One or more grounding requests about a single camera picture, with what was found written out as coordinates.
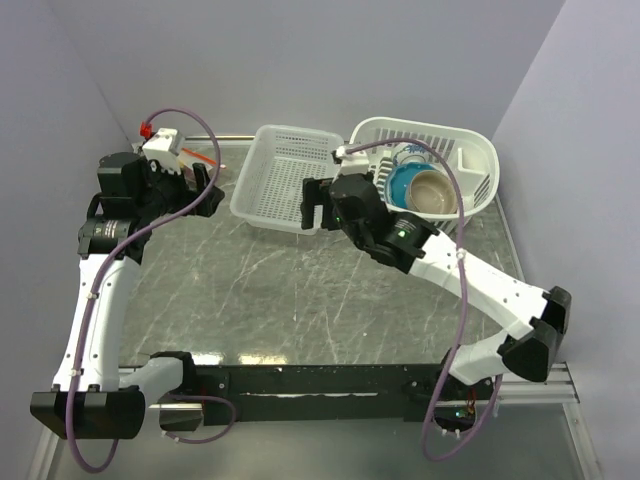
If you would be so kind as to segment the clear zip top bag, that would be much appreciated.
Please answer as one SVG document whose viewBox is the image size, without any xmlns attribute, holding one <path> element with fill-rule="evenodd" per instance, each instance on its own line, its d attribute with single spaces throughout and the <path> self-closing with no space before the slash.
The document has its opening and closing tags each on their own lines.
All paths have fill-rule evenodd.
<svg viewBox="0 0 640 480">
<path fill-rule="evenodd" d="M 217 162 L 214 159 L 188 148 L 183 148 L 181 150 L 177 161 L 186 183 L 191 187 L 196 186 L 195 173 L 193 170 L 193 167 L 195 165 L 204 165 L 206 168 L 206 172 L 210 178 L 213 177 L 213 174 L 215 173 L 218 166 Z"/>
</svg>

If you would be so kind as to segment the white perforated rectangular basket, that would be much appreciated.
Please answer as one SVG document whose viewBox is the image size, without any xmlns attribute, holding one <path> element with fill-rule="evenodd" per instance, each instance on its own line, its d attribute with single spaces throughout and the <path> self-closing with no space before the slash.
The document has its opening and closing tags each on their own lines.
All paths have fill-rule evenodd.
<svg viewBox="0 0 640 480">
<path fill-rule="evenodd" d="M 232 214 L 258 228 L 315 234 L 320 228 L 319 207 L 314 210 L 312 227 L 301 228 L 303 180 L 334 177 L 338 167 L 332 152 L 343 143 L 340 135 L 322 130 L 273 124 L 260 127 L 232 194 Z"/>
</svg>

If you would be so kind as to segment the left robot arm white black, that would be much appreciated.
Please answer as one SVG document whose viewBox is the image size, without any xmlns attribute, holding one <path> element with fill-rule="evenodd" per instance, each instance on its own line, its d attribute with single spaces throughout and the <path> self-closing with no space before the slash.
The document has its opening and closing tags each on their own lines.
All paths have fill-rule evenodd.
<svg viewBox="0 0 640 480">
<path fill-rule="evenodd" d="M 129 295 L 157 219 L 212 216 L 224 193 L 212 170 L 192 167 L 194 181 L 133 152 L 103 157 L 100 190 L 78 232 L 80 285 L 65 353 L 45 392 L 31 397 L 30 413 L 60 438 L 129 440 L 147 408 L 163 397 L 178 402 L 197 393 L 199 378 L 187 352 L 156 353 L 123 379 L 118 352 Z"/>
</svg>

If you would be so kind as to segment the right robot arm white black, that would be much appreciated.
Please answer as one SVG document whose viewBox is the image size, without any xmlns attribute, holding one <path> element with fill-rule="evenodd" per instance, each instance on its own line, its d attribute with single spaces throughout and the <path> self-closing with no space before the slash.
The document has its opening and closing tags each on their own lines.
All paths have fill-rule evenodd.
<svg viewBox="0 0 640 480">
<path fill-rule="evenodd" d="M 460 398 L 472 385 L 508 372 L 531 382 L 547 380 L 568 329 L 567 290 L 515 279 L 420 216 L 389 209 L 367 174 L 304 180 L 302 229 L 311 228 L 317 209 L 322 228 L 343 231 L 373 260 L 459 296 L 500 326 L 487 339 L 454 347 L 451 365 L 437 375 L 442 394 Z"/>
</svg>

